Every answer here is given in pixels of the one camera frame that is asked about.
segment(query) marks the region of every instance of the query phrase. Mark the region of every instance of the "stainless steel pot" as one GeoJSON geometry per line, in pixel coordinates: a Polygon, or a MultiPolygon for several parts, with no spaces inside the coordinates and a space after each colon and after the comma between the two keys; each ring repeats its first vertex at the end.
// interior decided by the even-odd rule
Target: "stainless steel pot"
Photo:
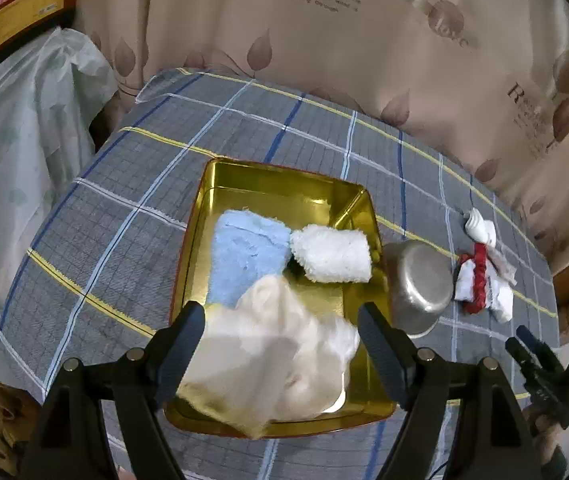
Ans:
{"type": "Polygon", "coordinates": [[[450,259],[417,240],[387,244],[382,253],[393,326],[411,338],[426,335],[453,297],[450,259]]]}

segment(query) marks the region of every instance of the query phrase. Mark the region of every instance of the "folded towel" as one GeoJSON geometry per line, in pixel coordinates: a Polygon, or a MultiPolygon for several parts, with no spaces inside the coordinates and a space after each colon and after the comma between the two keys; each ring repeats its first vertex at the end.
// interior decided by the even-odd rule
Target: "folded towel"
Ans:
{"type": "Polygon", "coordinates": [[[178,388],[195,409],[260,438],[271,420],[305,420],[344,403],[360,338],[335,314],[309,313],[282,276],[265,276],[235,310],[212,305],[178,388]]]}
{"type": "MultiPolygon", "coordinates": [[[[454,300],[474,303],[474,271],[475,262],[472,258],[469,258],[461,264],[459,267],[458,280],[455,284],[454,300]]],[[[513,291],[507,281],[498,275],[490,261],[487,261],[486,279],[486,308],[493,313],[493,316],[498,322],[506,323],[510,321],[513,317],[513,291]]]]}
{"type": "Polygon", "coordinates": [[[291,234],[291,251],[312,282],[366,283],[371,279],[369,244],[362,231],[307,225],[291,234]]]}
{"type": "Polygon", "coordinates": [[[251,211],[225,211],[215,224],[206,303],[233,307],[267,274],[282,274],[291,258],[291,230],[251,211]]]}

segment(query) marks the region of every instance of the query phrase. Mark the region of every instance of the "gold tray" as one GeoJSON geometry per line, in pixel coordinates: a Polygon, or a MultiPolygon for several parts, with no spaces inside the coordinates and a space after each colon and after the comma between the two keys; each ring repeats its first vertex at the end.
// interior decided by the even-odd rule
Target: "gold tray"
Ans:
{"type": "MultiPolygon", "coordinates": [[[[338,229],[359,229],[369,242],[373,276],[369,283],[312,283],[302,273],[285,270],[293,290],[314,314],[335,312],[357,325],[362,303],[374,301],[389,318],[387,277],[382,266],[378,224],[369,192],[351,184],[315,173],[215,158],[204,168],[200,187],[184,234],[174,288],[170,320],[183,304],[204,304],[211,268],[211,241],[218,217],[227,209],[249,209],[277,218],[291,229],[319,224],[338,229]]],[[[312,420],[273,422],[267,438],[305,436],[343,430],[387,418],[394,412],[378,374],[361,344],[350,365],[346,399],[340,409],[312,420]]],[[[226,424],[194,410],[186,400],[174,397],[165,406],[169,422],[180,430],[244,437],[226,424]]]]}

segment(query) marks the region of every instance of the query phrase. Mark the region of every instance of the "checkered bed sheet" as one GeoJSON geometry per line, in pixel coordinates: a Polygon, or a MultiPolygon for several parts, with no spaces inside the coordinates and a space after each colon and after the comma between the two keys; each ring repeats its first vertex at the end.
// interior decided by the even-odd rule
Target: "checkered bed sheet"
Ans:
{"type": "MultiPolygon", "coordinates": [[[[40,228],[5,305],[0,338],[36,399],[62,362],[111,361],[168,323],[176,264],[204,165],[216,155],[325,173],[371,193],[383,243],[415,238],[451,259],[472,252],[463,213],[495,222],[517,268],[513,321],[466,316],[452,302],[418,346],[443,357],[500,361],[527,402],[504,341],[524,324],[559,346],[549,267],[522,219],[462,168],[361,113],[288,88],[220,73],[167,70],[138,95],[92,163],[40,228]]],[[[450,402],[433,466],[446,460],[457,417],[450,402]]],[[[116,462],[128,459],[112,402],[104,402],[116,462]]],[[[161,421],[188,478],[375,478],[404,414],[352,430],[250,441],[190,434],[161,421]]]]}

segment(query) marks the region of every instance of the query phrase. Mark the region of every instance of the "yellow label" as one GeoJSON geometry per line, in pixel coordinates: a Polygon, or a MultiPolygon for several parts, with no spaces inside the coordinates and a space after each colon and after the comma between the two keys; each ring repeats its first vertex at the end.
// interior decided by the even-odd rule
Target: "yellow label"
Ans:
{"type": "Polygon", "coordinates": [[[0,9],[0,45],[56,10],[64,0],[16,0],[0,9]]]}

